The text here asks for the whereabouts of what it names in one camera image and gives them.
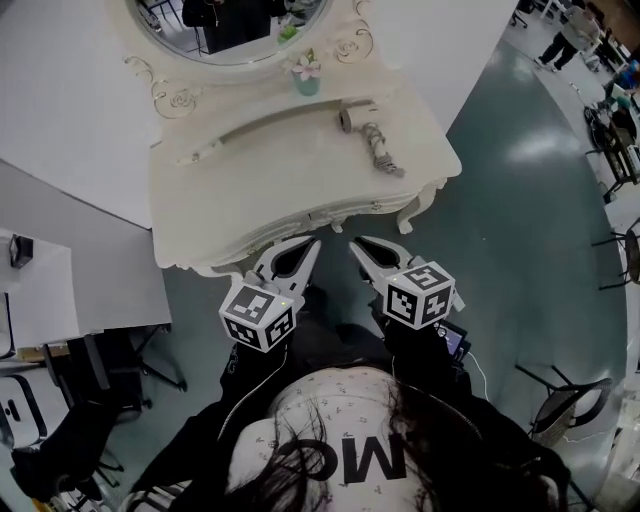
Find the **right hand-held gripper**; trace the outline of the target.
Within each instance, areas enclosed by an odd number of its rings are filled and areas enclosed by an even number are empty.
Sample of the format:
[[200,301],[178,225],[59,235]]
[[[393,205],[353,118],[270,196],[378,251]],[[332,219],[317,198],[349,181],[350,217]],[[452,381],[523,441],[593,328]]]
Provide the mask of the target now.
[[394,242],[361,236],[348,244],[364,281],[383,296],[383,314],[414,330],[445,319],[465,303],[456,280],[435,261],[422,262],[386,277],[388,266],[407,266],[413,256]]

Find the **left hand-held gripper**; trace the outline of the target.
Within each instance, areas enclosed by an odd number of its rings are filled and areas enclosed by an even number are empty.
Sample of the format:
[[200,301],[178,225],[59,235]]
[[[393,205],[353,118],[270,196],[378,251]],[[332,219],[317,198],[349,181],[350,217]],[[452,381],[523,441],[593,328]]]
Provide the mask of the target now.
[[305,235],[289,238],[259,258],[253,283],[238,272],[231,274],[229,291],[219,308],[227,336],[261,353],[268,353],[296,327],[296,314],[304,304],[321,242]]

